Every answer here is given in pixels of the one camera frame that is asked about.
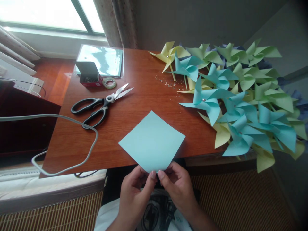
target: wall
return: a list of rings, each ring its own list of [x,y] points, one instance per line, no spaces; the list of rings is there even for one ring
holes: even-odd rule
[[[285,4],[264,26],[262,26],[244,45],[262,38],[259,46],[276,46],[283,58],[267,59],[281,76],[288,76],[291,83],[285,86],[290,93],[297,89],[308,99],[308,34],[305,20],[296,5]],[[304,70],[301,76],[298,71]],[[302,225],[307,230],[308,215],[308,150],[297,161],[290,155],[274,152],[277,173],[282,188],[289,198]]]
[[[268,59],[281,76],[288,76],[308,65],[307,23],[298,5],[285,4],[245,44],[262,38],[259,46],[276,46],[283,58]]]
[[[243,45],[287,0],[137,0],[142,49],[161,51],[166,42],[184,47]]]
[[[302,93],[304,99],[308,99],[308,73],[295,78],[284,87],[292,93],[295,89]],[[283,190],[288,196],[292,209],[301,221],[304,230],[308,229],[308,150],[295,161],[290,155],[282,152],[274,152],[276,163],[274,171],[277,173]]]

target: tape roll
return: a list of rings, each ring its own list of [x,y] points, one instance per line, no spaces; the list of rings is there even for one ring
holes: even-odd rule
[[[103,85],[105,88],[112,89],[116,87],[116,81],[114,78],[107,77],[107,78],[104,78]]]

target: scissor handle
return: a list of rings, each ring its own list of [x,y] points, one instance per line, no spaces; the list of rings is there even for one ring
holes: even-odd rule
[[[83,123],[86,124],[86,125],[89,125],[89,122],[94,120],[97,116],[99,116],[100,114],[103,114],[102,115],[102,118],[100,119],[100,121],[97,122],[97,124],[91,126],[93,128],[97,127],[98,125],[100,125],[106,118],[107,116],[107,112],[108,112],[108,108],[109,108],[109,105],[110,105],[110,102],[106,101],[105,99],[102,99],[104,101],[104,105],[102,106],[101,109],[95,111],[95,112],[92,112],[90,117],[88,117]]]
[[[76,111],[76,109],[78,108],[79,105],[85,103],[85,102],[91,102],[89,105],[79,109],[78,111]],[[82,113],[84,111],[88,111],[88,110],[91,110],[93,109],[97,104],[99,103],[103,103],[104,100],[103,99],[100,99],[100,98],[86,98],[86,99],[83,99],[83,100],[80,100],[78,101],[77,103],[75,103],[72,108],[71,108],[71,112],[73,114],[79,114],[79,113]]]

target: red box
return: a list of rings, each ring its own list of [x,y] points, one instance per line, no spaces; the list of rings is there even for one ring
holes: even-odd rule
[[[103,86],[103,78],[94,62],[75,62],[80,71],[79,82],[85,87]]]

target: wooden table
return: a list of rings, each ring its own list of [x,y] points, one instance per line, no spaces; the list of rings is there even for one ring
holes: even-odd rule
[[[117,80],[115,89],[86,88],[79,83],[77,76],[72,76],[60,114],[80,122],[84,121],[89,113],[72,114],[71,107],[77,101],[87,97],[104,98],[125,83],[129,83],[127,89],[134,89],[110,106],[106,121],[97,127],[99,138],[90,159],[65,174],[135,164],[118,142],[151,110],[186,136],[176,158],[223,151],[222,148],[214,149],[216,132],[200,117],[197,110],[178,104],[192,102],[193,94],[178,93],[179,89],[186,90],[183,77],[177,76],[180,81],[174,83],[171,73],[162,73],[164,66],[162,61],[148,51],[124,49],[124,75]],[[55,173],[81,163],[86,158],[94,138],[93,131],[58,119],[43,169]]]

